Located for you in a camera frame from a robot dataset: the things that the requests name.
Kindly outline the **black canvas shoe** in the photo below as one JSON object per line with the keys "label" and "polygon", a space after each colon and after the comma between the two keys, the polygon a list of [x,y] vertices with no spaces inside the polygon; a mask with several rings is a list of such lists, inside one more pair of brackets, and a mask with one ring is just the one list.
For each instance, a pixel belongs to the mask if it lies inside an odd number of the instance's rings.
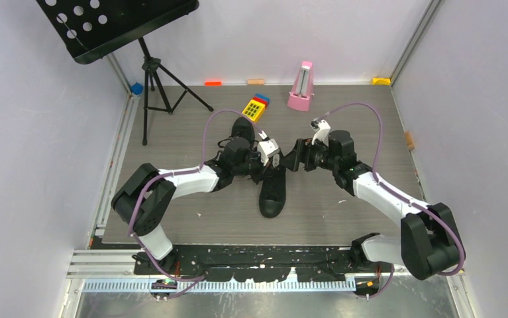
{"label": "black canvas shoe", "polygon": [[220,140],[217,143],[217,146],[219,148],[224,148],[226,142],[229,142],[231,139],[238,137],[246,139],[249,142],[250,148],[254,147],[256,142],[256,131],[254,130],[253,124],[244,117],[239,117],[236,119],[232,125],[230,136]]}
{"label": "black canvas shoe", "polygon": [[277,217],[286,202],[286,168],[279,163],[279,156],[270,158],[251,175],[255,184],[262,183],[258,197],[260,213],[265,218]]}

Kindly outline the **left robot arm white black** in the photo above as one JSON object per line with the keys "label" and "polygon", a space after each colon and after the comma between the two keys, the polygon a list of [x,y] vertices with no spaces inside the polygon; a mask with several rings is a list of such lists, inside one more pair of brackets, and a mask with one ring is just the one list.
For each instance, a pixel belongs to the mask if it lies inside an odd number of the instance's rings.
{"label": "left robot arm white black", "polygon": [[142,164],[111,200],[111,208],[128,225],[129,233],[152,256],[150,265],[169,274],[176,265],[161,221],[170,203],[194,193],[211,193],[229,186],[239,176],[251,176],[264,168],[262,155],[245,138],[233,137],[217,155],[196,166],[161,170]]}

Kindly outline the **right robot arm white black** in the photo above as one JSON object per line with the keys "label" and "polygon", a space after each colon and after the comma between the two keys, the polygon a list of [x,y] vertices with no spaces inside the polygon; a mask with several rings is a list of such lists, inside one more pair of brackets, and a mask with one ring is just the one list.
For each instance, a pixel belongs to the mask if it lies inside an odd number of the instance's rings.
{"label": "right robot arm white black", "polygon": [[370,233],[352,241],[351,263],[367,272],[378,262],[406,267],[418,280],[453,275],[462,269],[466,252],[450,208],[415,199],[386,182],[357,158],[348,131],[336,130],[327,142],[299,139],[281,164],[292,172],[328,170],[337,186],[382,212],[399,227],[398,237]]}

